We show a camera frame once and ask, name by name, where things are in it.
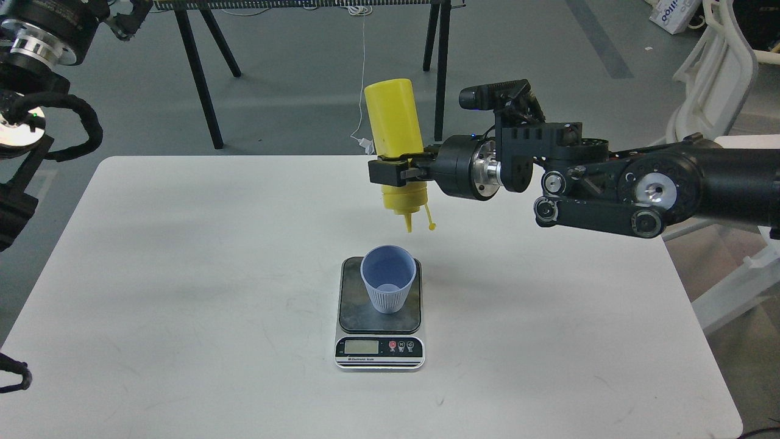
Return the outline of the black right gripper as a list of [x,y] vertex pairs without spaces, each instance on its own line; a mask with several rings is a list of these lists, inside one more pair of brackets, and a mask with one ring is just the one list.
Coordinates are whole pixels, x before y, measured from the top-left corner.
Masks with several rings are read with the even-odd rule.
[[[428,169],[423,162],[432,162]],[[371,183],[404,187],[432,180],[443,193],[485,202],[500,188],[495,141],[454,135],[427,145],[421,152],[388,153],[368,161]]]

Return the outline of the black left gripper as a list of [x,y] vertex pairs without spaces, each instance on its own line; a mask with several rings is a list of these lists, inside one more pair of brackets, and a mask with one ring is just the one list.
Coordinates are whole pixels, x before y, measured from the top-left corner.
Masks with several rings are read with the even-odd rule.
[[103,20],[120,41],[135,36],[153,2],[130,3],[129,13],[109,16],[108,1],[5,1],[2,33],[11,42],[11,55],[24,55],[45,66],[78,66]]

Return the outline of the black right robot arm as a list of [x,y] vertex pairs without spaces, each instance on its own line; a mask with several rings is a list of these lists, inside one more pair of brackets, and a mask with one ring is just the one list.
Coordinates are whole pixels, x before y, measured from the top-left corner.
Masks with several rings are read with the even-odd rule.
[[541,227],[652,238],[705,218],[767,227],[778,239],[776,149],[723,148],[693,134],[610,152],[607,141],[583,137],[581,123],[546,122],[526,79],[463,89],[460,106],[492,112],[495,124],[425,147],[410,80],[371,84],[364,95],[377,154],[369,178],[407,226],[426,206],[429,181],[448,196],[485,202],[501,188],[526,191],[540,166],[534,214]]

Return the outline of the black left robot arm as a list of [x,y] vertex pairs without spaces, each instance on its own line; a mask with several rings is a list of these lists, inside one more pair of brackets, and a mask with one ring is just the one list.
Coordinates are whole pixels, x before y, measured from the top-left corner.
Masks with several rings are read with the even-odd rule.
[[[128,13],[112,14],[107,1],[2,2],[2,159],[23,157],[17,172],[1,185],[1,245],[10,248],[36,211],[26,193],[44,160],[64,162],[94,152],[104,131],[91,105],[69,92],[56,66],[80,65],[105,23],[120,41],[139,30],[151,1],[133,1]],[[79,117],[85,142],[51,150],[43,108],[65,109]]]

